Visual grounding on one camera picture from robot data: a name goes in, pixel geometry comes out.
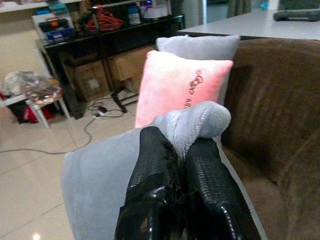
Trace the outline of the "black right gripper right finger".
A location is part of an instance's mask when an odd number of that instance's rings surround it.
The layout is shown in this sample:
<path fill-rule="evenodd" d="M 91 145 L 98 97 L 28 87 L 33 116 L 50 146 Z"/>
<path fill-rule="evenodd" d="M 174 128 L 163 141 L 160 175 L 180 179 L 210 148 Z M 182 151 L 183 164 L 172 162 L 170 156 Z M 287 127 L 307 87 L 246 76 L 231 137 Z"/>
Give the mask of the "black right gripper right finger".
<path fill-rule="evenodd" d="M 217 143 L 197 138 L 180 166 L 184 240 L 262 240 Z"/>

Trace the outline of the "light grey fleece pillow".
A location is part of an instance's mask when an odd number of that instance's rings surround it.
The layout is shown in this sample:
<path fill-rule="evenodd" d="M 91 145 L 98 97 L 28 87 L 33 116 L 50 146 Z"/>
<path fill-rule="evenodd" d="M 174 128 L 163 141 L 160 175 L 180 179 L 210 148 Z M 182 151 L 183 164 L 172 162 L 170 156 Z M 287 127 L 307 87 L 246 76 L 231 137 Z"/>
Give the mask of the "light grey fleece pillow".
<path fill-rule="evenodd" d="M 180 166 L 188 149 L 198 138 L 216 142 L 221 161 L 237 183 L 261 240 L 268 240 L 243 183 L 222 150 L 220 135 L 230 121 L 231 114 L 224 106 L 203 101 L 158 116 L 143 127 L 159 128 L 178 157 L 179 188 L 174 205 L 176 224 L 170 240 L 184 240 L 186 236 Z M 127 187 L 139 156 L 143 128 L 96 141 L 65 156 L 61 192 L 75 240 L 115 240 L 119 212 L 125 203 Z"/>
<path fill-rule="evenodd" d="M 238 35 L 230 36 L 173 36 L 156 39 L 158 52 L 175 54 L 188 60 L 230 60 L 237 51 L 240 43 Z M 216 103 L 222 105 L 226 95 L 229 76 L 222 85 L 219 99 Z"/>

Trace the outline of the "brown velvet round sofa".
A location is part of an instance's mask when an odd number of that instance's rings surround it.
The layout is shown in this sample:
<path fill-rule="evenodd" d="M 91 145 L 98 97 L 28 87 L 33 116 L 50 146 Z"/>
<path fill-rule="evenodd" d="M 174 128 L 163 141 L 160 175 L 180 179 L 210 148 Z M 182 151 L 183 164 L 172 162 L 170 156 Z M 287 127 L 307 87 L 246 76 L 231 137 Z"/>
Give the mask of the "brown velvet round sofa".
<path fill-rule="evenodd" d="M 320 40 L 240 42 L 222 135 L 268 240 L 320 240 Z"/>

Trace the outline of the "black stand foot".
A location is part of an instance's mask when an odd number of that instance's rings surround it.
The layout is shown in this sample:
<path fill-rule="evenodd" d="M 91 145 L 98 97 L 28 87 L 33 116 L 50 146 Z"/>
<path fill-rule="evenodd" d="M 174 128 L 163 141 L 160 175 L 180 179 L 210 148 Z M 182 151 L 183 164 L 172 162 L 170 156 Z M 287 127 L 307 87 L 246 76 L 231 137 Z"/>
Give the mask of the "black stand foot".
<path fill-rule="evenodd" d="M 127 97 L 124 97 L 122 99 L 119 98 L 119 94 L 121 92 L 129 92 L 129 93 L 133 93 L 133 95 L 130 95 L 130 96 L 127 96 Z M 122 86 L 122 87 L 119 87 L 117 90 L 115 90 L 112 94 L 111 94 L 111 98 L 113 99 L 113 101 L 117 104 L 117 106 L 120 108 L 120 110 L 125 114 L 128 112 L 127 110 L 127 106 L 130 106 L 132 104 L 135 104 L 138 102 L 138 100 L 133 100 L 131 102 L 128 102 L 128 103 L 124 103 L 126 100 L 131 100 L 133 98 L 137 98 L 139 96 L 138 93 L 134 93 L 134 92 L 131 92 L 130 90 L 128 90 L 126 87 Z"/>

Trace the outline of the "cardboard box with white label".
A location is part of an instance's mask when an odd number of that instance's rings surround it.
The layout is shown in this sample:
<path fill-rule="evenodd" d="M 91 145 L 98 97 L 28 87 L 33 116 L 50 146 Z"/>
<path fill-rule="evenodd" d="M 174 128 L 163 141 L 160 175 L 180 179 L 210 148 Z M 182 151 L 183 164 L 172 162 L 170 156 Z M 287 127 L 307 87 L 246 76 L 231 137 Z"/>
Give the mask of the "cardboard box with white label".
<path fill-rule="evenodd" d="M 86 102 L 103 97 L 110 92 L 105 68 L 101 61 L 76 66 L 74 80 L 78 85 L 81 97 Z"/>

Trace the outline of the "plain brown cardboard box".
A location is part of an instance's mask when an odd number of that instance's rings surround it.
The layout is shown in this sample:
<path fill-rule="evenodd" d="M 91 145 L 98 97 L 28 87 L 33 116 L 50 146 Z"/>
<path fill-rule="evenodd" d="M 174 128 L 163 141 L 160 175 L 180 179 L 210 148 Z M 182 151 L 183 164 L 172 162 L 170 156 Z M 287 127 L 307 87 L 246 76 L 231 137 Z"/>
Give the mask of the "plain brown cardboard box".
<path fill-rule="evenodd" d="M 124 81 L 143 72 L 147 53 L 155 50 L 147 45 L 125 51 L 108 58 L 111 76 L 114 80 Z"/>

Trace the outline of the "small white side table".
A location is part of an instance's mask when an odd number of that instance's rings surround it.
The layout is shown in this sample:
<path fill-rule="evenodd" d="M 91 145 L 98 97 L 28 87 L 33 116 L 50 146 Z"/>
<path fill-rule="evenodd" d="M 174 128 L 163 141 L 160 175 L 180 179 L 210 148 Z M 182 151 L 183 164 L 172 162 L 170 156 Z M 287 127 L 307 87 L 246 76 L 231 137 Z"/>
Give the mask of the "small white side table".
<path fill-rule="evenodd" d="M 24 94 L 17 95 L 11 98 L 7 98 L 3 100 L 3 98 L 0 96 L 0 108 L 8 107 L 10 105 L 16 104 L 20 101 L 25 101 L 25 103 L 30 107 L 31 111 L 35 115 L 37 121 L 39 123 L 42 123 L 47 129 L 50 128 L 49 123 L 47 122 L 47 119 L 45 118 L 45 115 L 43 114 L 42 108 L 44 106 L 54 104 L 57 109 L 61 108 L 64 116 L 69 119 L 70 113 L 67 109 L 67 106 L 61 96 L 53 98 L 53 100 L 45 99 L 41 103 L 30 101 Z"/>

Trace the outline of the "red bag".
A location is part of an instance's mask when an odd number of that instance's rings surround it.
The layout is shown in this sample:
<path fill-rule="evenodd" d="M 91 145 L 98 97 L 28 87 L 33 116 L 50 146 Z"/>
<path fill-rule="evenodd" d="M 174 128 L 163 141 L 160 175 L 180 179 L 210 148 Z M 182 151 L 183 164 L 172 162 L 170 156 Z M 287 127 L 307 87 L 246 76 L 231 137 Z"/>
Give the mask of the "red bag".
<path fill-rule="evenodd" d="M 11 104 L 8 106 L 8 108 L 16 117 L 19 124 L 24 124 L 24 123 L 35 124 L 38 122 L 36 115 L 33 113 L 31 108 L 24 101 L 19 101 L 14 104 Z M 41 111 L 47 120 L 52 119 L 54 117 L 54 114 L 51 112 L 50 108 L 47 106 L 42 107 Z"/>

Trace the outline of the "clear plastic bag pile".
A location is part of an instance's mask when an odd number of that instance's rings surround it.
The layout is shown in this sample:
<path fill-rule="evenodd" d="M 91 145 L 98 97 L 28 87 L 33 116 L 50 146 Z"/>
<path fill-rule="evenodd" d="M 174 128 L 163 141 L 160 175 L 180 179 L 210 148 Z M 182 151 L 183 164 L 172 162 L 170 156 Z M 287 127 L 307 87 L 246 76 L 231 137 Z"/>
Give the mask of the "clear plastic bag pile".
<path fill-rule="evenodd" d="M 5 97 L 25 95 L 32 101 L 49 99 L 50 102 L 63 95 L 59 81 L 32 71 L 15 71 L 0 80 L 0 93 Z"/>

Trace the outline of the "black shelf table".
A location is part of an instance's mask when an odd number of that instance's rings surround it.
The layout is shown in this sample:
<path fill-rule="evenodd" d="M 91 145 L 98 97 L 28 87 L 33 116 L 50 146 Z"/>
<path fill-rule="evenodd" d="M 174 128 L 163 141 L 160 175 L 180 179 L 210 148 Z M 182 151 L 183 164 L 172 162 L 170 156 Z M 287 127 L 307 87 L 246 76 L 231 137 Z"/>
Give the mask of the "black shelf table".
<path fill-rule="evenodd" d="M 157 20 L 147 20 L 141 24 L 120 28 L 109 32 L 88 33 L 83 36 L 75 36 L 59 43 L 48 43 L 45 40 L 37 42 L 41 53 L 46 57 L 53 75 L 61 83 L 64 99 L 77 120 L 84 116 L 80 108 L 80 102 L 76 98 L 76 92 L 71 85 L 71 80 L 63 68 L 60 54 L 63 52 L 78 52 L 83 54 L 87 50 L 95 50 L 97 59 L 102 61 L 104 75 L 108 88 L 114 92 L 118 88 L 111 76 L 108 58 L 123 52 L 133 50 L 146 45 L 151 45 L 160 37 L 172 37 L 176 32 L 185 28 L 185 14 L 177 16 L 165 16 Z"/>

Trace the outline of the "grey table with black legs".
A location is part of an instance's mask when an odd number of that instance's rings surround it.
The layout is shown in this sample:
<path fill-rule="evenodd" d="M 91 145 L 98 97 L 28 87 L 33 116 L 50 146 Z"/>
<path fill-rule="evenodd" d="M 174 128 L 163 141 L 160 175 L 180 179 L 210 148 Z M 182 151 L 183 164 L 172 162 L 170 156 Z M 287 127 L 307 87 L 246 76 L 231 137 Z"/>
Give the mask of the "grey table with black legs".
<path fill-rule="evenodd" d="M 272 38 L 320 41 L 319 21 L 276 21 L 275 10 L 250 12 L 211 23 L 179 30 L 178 36 L 231 36 L 243 40 Z"/>

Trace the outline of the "white jar with blue lid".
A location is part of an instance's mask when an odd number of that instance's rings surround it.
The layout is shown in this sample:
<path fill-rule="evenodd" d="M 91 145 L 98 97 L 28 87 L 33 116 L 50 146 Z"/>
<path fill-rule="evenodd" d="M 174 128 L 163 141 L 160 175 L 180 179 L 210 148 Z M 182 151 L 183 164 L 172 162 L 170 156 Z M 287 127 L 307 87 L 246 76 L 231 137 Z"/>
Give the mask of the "white jar with blue lid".
<path fill-rule="evenodd" d="M 139 25 L 141 23 L 139 9 L 136 5 L 128 7 L 128 19 L 130 25 Z"/>

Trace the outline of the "orange hanger bundle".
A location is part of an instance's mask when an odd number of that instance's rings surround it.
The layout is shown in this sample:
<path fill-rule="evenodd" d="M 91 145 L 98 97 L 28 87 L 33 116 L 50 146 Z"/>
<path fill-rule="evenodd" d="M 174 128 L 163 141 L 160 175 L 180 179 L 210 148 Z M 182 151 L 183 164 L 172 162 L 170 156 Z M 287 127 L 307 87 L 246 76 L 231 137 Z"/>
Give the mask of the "orange hanger bundle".
<path fill-rule="evenodd" d="M 114 17 L 109 11 L 105 11 L 104 8 L 97 6 L 94 11 L 91 19 L 85 24 L 88 32 L 110 32 L 122 27 L 123 21 Z"/>

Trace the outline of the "blue storage bin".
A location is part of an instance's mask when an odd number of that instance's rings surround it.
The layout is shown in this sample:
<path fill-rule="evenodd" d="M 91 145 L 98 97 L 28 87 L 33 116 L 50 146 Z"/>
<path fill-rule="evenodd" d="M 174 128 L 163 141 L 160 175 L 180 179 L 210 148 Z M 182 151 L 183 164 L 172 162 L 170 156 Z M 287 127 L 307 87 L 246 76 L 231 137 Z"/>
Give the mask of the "blue storage bin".
<path fill-rule="evenodd" d="M 74 28 L 61 28 L 55 31 L 47 32 L 45 35 L 49 42 L 57 43 L 62 42 L 75 34 Z"/>

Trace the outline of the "black toolbox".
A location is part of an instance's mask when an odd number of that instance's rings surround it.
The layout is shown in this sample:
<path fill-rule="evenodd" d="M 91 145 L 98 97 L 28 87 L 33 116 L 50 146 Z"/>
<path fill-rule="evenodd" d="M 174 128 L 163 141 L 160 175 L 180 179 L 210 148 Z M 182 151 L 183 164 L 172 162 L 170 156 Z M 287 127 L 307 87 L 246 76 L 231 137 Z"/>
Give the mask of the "black toolbox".
<path fill-rule="evenodd" d="M 45 22 L 40 22 L 38 26 L 44 33 L 68 29 L 70 27 L 68 20 L 65 18 L 49 19 Z"/>

